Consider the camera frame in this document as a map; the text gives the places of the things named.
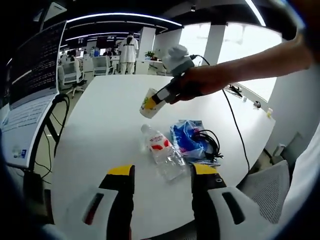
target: plastic water bottle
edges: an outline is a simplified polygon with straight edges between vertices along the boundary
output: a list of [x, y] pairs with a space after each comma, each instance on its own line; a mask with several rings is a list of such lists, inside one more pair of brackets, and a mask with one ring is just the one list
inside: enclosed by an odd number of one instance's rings
[[161, 132], [148, 124], [142, 125], [141, 132], [160, 173], [167, 180], [173, 180], [186, 171], [186, 163], [182, 155]]

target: potted plant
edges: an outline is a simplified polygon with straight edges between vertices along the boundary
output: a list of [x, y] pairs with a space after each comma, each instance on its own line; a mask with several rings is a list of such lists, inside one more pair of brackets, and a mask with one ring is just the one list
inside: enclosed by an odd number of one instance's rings
[[145, 59], [152, 60], [155, 57], [155, 53], [152, 51], [147, 51], [144, 56], [145, 56]]

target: plastic cup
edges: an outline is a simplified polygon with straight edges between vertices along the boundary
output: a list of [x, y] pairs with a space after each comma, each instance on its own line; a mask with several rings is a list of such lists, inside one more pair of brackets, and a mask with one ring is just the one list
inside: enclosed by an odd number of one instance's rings
[[142, 105], [140, 107], [140, 113], [148, 118], [148, 119], [152, 119], [154, 117], [154, 115], [157, 114], [157, 112], [166, 104], [165, 101], [160, 102], [159, 104], [157, 104], [154, 108], [152, 109], [146, 109], [145, 105], [146, 102], [148, 101], [149, 98], [151, 98], [153, 95], [155, 95], [158, 91], [155, 90], [154, 88], [149, 88], [148, 92], [146, 93], [144, 100], [142, 102]]

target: window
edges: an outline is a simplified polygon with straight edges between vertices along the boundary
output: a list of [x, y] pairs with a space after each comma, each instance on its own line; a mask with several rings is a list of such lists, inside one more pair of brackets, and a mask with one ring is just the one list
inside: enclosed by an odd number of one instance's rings
[[[210, 22], [185, 26], [182, 29], [179, 44], [185, 46], [190, 55], [203, 56], [207, 46], [210, 26]], [[198, 66], [202, 63], [202, 59], [197, 57], [193, 62]]]
[[[225, 27], [218, 63], [257, 54], [281, 42], [282, 35], [279, 32], [245, 23], [228, 23]], [[276, 77], [254, 79], [243, 81], [240, 85], [268, 102], [276, 80]]]

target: blue plastic bag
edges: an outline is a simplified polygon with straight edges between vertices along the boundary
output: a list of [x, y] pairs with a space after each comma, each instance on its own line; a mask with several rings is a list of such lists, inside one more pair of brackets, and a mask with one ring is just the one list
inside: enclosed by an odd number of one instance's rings
[[220, 166], [218, 159], [206, 159], [206, 152], [211, 152], [212, 148], [206, 140], [197, 138], [193, 140], [193, 135], [204, 130], [201, 120], [179, 120], [170, 127], [173, 146], [183, 155], [184, 160], [190, 164], [206, 164], [212, 167]]
[[203, 159], [208, 143], [205, 140], [194, 141], [192, 136], [204, 130], [202, 121], [179, 120], [178, 123], [170, 127], [172, 144], [180, 153], [187, 158]]

